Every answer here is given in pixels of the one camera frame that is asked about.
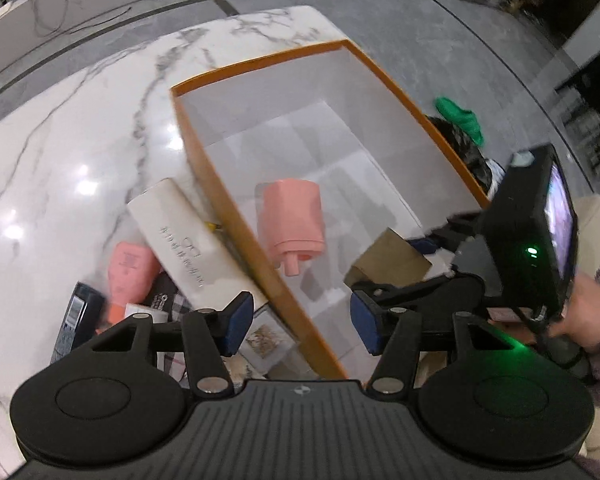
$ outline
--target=illuminated screen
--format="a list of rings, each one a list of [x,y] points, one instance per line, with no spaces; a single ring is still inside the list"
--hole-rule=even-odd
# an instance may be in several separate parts
[[[567,198],[567,191],[564,188],[564,182],[555,164],[551,169],[551,180],[549,181],[549,192],[546,197],[544,214],[546,222],[549,225],[551,241],[554,245],[558,271],[560,272],[560,277],[563,278],[571,244],[573,217],[569,209],[569,199]]]

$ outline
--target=human hand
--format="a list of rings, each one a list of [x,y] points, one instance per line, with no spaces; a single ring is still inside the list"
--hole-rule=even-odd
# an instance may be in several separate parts
[[[524,344],[535,342],[535,336],[519,323],[492,322],[494,326]],[[549,337],[567,335],[588,353],[600,352],[600,284],[578,272],[564,319],[548,328]]]

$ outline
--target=marble table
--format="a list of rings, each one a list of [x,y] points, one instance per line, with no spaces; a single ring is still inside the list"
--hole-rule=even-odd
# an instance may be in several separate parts
[[[126,203],[171,177],[205,211],[169,88],[221,66],[343,37],[311,7],[204,23],[103,59],[0,122],[0,478],[22,463],[11,396],[48,365],[75,282],[106,291],[112,248],[140,241]]]

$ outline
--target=green slipper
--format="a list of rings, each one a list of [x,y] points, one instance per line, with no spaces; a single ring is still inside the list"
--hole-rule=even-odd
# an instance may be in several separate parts
[[[447,97],[438,97],[434,102],[440,115],[447,121],[458,126],[477,146],[484,144],[480,124],[471,110],[464,110]]]

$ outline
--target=dark floor border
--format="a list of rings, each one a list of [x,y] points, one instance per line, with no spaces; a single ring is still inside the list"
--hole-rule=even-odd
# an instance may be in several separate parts
[[[593,184],[591,183],[589,177],[587,176],[587,173],[584,171],[584,168],[582,167],[582,164],[580,163],[580,159],[576,156],[576,153],[573,151],[573,148],[571,147],[571,145],[567,142],[567,139],[564,137],[564,134],[560,131],[560,128],[558,127],[558,125],[555,123],[555,121],[551,118],[551,116],[549,115],[549,113],[544,109],[544,107],[540,104],[540,101],[538,101],[538,99],[536,98],[536,96],[533,94],[533,92],[529,89],[529,87],[524,83],[524,81],[522,81],[522,79],[520,79],[520,77],[518,76],[518,74],[516,74],[513,69],[500,57],[500,54],[498,54],[495,50],[493,50],[491,48],[491,46],[483,40],[483,38],[481,38],[477,32],[475,32],[471,27],[469,27],[469,25],[467,25],[461,18],[459,18],[458,16],[456,16],[451,10],[447,9],[445,7],[444,4],[442,4],[441,2],[437,1],[437,0],[431,0],[432,2],[436,3],[438,6],[440,6],[442,9],[446,10],[446,12],[448,12],[451,16],[453,16],[456,20],[458,20],[458,22],[464,27],[466,28],[466,30],[468,30],[471,34],[473,34],[478,41],[480,41],[486,48],[489,49],[489,51],[504,65],[504,67],[510,72],[510,74],[516,78],[517,82],[520,83],[520,86],[522,86],[522,88],[525,89],[526,93],[529,94],[529,97],[531,97],[534,102],[536,103],[536,105],[538,105],[538,108],[540,108],[542,110],[542,113],[544,114],[544,116],[548,119],[548,121],[551,123],[551,126],[554,128],[555,132],[558,134],[558,136],[560,137],[560,139],[562,140],[562,142],[564,143],[564,145],[567,147],[567,150],[569,151],[569,153],[571,153],[571,156],[573,157],[573,160],[575,160],[576,164],[578,165],[578,168],[580,168],[580,172],[582,173],[582,176],[584,177],[584,179],[587,181],[587,184],[589,185],[589,188],[591,190],[592,193],[595,193]]]
[[[51,56],[45,57],[45,59],[40,60],[36,64],[30,66],[29,68],[27,68],[26,70],[24,70],[23,72],[18,74],[16,77],[14,77],[11,81],[9,81],[8,83],[5,83],[3,86],[1,86],[0,94],[2,94],[3,92],[5,92],[9,88],[11,88],[17,82],[24,79],[27,75],[31,74],[32,72],[35,72],[37,69],[39,69],[46,63],[53,61],[55,58],[62,56],[62,54],[65,54],[65,53],[69,52],[70,50],[77,48],[78,46],[81,46],[83,43],[86,43],[87,41],[94,40],[95,38],[102,36],[103,34],[107,34],[108,32],[111,32],[112,30],[115,30],[119,27],[123,27],[124,25],[128,25],[129,23],[137,22],[138,20],[143,20],[144,18],[148,18],[150,16],[155,16],[156,14],[160,14],[162,12],[167,12],[168,10],[177,9],[179,7],[185,7],[185,6],[197,4],[200,2],[215,3],[220,8],[220,10],[222,10],[222,12],[224,12],[227,16],[236,16],[239,14],[239,12],[235,9],[235,7],[232,6],[232,4],[230,4],[227,0],[183,0],[181,2],[175,2],[173,4],[169,4],[164,7],[160,7],[158,9],[152,9],[152,10],[148,10],[147,12],[142,12],[141,14],[138,14],[137,16],[132,16],[131,18],[127,18],[126,20],[121,20],[120,22],[114,23],[113,25],[109,25],[109,27],[101,28],[100,30],[97,30],[93,34],[89,34],[88,36],[85,36],[84,38],[77,40],[75,43],[72,43],[71,45],[67,45],[64,48],[61,48],[57,52],[53,53]]]

